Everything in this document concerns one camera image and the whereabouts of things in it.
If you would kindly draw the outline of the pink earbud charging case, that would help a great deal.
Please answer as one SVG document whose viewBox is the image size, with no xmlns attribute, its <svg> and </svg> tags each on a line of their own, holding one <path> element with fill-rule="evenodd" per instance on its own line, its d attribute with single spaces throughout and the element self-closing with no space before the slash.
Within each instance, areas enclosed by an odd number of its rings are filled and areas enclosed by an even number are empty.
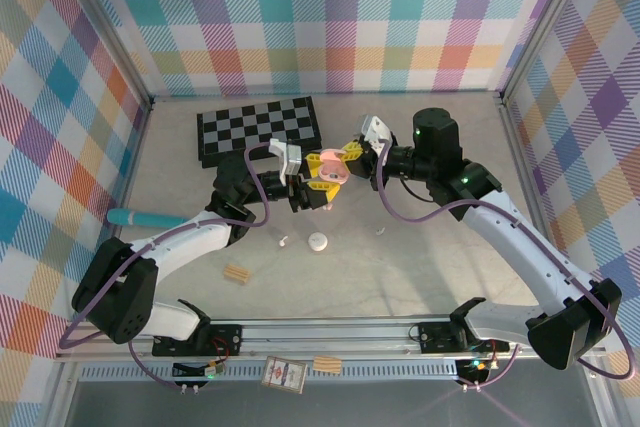
<svg viewBox="0 0 640 427">
<path fill-rule="evenodd" d="M 347 182 L 350 173 L 342 161 L 346 154 L 342 149 L 325 149 L 320 153 L 321 165 L 318 170 L 318 177 L 323 181 L 344 184 Z"/>
</svg>

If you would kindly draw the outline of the black grey chessboard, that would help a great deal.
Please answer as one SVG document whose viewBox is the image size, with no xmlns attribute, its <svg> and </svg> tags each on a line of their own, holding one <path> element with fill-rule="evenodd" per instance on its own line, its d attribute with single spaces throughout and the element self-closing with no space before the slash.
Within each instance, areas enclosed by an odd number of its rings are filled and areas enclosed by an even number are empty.
<svg viewBox="0 0 640 427">
<path fill-rule="evenodd" d="M 204 168 L 216 167 L 227 155 L 241 154 L 272 138 L 289 141 L 304 152 L 322 148 L 311 97 L 199 113 L 196 120 L 198 160 Z"/>
</svg>

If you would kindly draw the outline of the ridged wooden block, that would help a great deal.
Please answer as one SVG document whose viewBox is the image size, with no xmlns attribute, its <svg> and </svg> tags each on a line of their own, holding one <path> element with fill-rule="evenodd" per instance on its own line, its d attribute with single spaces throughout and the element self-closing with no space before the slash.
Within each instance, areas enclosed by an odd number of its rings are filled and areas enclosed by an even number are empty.
<svg viewBox="0 0 640 427">
<path fill-rule="evenodd" d="M 340 375 L 342 373 L 343 361 L 331 356 L 315 356 L 312 362 L 312 369 L 315 372 L 321 372 L 332 375 Z"/>
<path fill-rule="evenodd" d="M 223 275 L 226 279 L 245 285 L 251 278 L 251 272 L 243 267 L 228 264 Z"/>
</svg>

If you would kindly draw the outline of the teal cylindrical tube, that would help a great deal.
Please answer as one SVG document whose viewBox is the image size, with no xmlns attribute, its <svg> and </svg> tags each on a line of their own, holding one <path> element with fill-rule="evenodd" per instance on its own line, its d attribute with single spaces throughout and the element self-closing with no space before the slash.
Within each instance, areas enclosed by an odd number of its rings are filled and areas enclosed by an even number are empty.
<svg viewBox="0 0 640 427">
<path fill-rule="evenodd" d="M 167 230 L 187 222 L 188 218 L 114 208 L 107 212 L 107 220 L 118 226 L 140 226 Z"/>
</svg>

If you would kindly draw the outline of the small controller board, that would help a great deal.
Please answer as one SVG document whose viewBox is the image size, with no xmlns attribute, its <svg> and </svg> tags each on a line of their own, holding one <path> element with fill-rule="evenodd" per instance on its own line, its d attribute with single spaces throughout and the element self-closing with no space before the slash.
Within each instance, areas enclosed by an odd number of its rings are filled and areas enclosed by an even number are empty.
<svg viewBox="0 0 640 427">
<path fill-rule="evenodd" d="M 455 365 L 458 382 L 463 385 L 489 381 L 491 372 L 498 366 L 496 359 L 460 359 Z"/>
<path fill-rule="evenodd" d="M 175 378 L 204 378 L 213 379 L 225 370 L 225 363 L 222 361 L 211 361 L 207 364 L 196 363 L 174 363 L 172 365 L 172 376 Z"/>
</svg>

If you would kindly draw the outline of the playing card box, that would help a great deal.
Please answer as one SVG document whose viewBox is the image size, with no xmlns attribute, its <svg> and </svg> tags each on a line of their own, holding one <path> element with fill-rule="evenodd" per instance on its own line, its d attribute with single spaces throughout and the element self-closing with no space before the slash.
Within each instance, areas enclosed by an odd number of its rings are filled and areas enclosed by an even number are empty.
<svg viewBox="0 0 640 427">
<path fill-rule="evenodd" d="M 301 394 L 307 371 L 306 362 L 269 356 L 266 358 L 261 384 L 265 387 Z"/>
</svg>

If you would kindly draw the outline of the aluminium side rail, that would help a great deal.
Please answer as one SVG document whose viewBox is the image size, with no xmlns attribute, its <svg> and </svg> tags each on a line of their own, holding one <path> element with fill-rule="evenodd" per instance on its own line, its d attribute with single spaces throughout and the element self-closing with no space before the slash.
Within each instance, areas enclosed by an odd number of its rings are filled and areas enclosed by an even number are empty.
<svg viewBox="0 0 640 427">
<path fill-rule="evenodd" d="M 154 109 L 155 97 L 149 96 L 143 103 L 138 133 L 129 141 L 131 147 L 130 160 L 126 163 L 126 171 L 116 207 L 126 207 L 131 197 L 140 152 L 144 145 L 149 119 Z M 54 362 L 52 373 L 47 381 L 45 402 L 39 414 L 36 427 L 64 427 L 71 411 L 73 396 L 77 389 L 81 367 L 87 359 L 78 358 L 73 352 L 69 358 L 61 357 Z"/>
<path fill-rule="evenodd" d="M 526 155 L 518 138 L 511 114 L 499 94 L 494 96 L 494 101 L 513 157 L 531 223 L 547 240 L 554 243 L 551 239 L 551 231 L 547 227 L 543 206 L 536 191 L 535 181 L 529 173 Z M 588 393 L 594 403 L 600 426 L 628 427 L 618 411 L 618 398 L 610 381 L 586 368 L 582 368 L 582 374 L 586 380 Z"/>
</svg>

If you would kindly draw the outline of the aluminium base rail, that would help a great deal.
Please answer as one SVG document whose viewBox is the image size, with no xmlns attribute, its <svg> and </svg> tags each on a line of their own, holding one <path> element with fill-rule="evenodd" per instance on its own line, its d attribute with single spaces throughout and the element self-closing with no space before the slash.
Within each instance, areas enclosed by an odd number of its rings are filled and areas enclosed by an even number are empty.
<svg viewBox="0 0 640 427">
<path fill-rule="evenodd" d="M 240 324 L 243 329 L 238 356 L 232 360 L 265 359 L 269 356 L 294 360 L 311 360 L 315 356 L 331 356 L 343 360 L 382 360 L 399 358 L 471 358 L 488 357 L 491 353 L 432 353 L 423 354 L 416 339 L 420 322 L 447 322 L 445 317 L 371 317 L 333 319 L 267 319 L 213 320 L 210 324 Z M 58 357 L 96 361 L 123 360 L 135 353 L 142 361 L 205 361 L 216 357 L 154 357 L 153 336 L 143 334 L 131 344 L 116 344 L 101 334 L 86 342 L 81 339 L 95 332 L 94 326 L 82 322 L 72 332 L 71 348 L 58 350 Z M 535 355 L 522 339 L 508 341 L 510 351 L 498 353 L 508 357 L 519 344 L 528 357 Z"/>
</svg>

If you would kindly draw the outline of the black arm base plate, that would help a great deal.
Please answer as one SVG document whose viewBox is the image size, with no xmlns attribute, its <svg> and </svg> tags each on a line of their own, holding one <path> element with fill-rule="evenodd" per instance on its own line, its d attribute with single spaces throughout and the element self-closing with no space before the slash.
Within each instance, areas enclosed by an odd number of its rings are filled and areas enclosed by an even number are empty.
<svg viewBox="0 0 640 427">
<path fill-rule="evenodd" d="M 453 321 L 416 324 L 417 341 L 423 354 L 432 353 L 507 353 L 508 342 L 481 340 L 470 329 Z"/>
<path fill-rule="evenodd" d="M 154 357 L 228 357 L 238 356 L 243 329 L 240 324 L 208 324 L 197 327 L 184 341 L 155 337 Z"/>
</svg>

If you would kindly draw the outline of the aluminium frame post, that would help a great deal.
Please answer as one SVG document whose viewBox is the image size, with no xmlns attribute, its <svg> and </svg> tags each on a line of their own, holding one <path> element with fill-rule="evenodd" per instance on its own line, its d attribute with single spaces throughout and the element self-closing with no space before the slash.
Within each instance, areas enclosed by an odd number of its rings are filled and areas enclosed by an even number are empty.
<svg viewBox="0 0 640 427">
<path fill-rule="evenodd" d="M 106 49 L 112 55 L 124 79 L 140 97 L 147 112 L 153 110 L 153 96 L 146 88 L 141 75 L 120 40 L 116 28 L 100 0 L 78 0 Z"/>
<path fill-rule="evenodd" d="M 488 88 L 496 93 L 503 105 L 511 103 L 567 1 L 523 1 L 488 84 Z"/>
</svg>

